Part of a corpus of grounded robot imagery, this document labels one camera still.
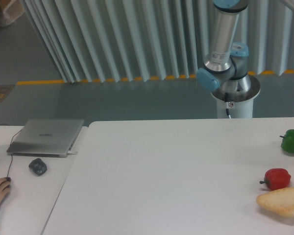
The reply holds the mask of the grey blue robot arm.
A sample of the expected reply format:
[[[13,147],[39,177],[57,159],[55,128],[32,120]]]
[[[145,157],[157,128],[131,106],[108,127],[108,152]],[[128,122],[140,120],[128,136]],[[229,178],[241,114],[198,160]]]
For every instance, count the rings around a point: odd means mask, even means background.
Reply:
[[[237,65],[230,54],[239,14],[247,8],[248,1],[215,0],[213,4],[216,18],[209,52],[204,58],[203,67],[196,72],[199,83],[211,92],[238,73]]]

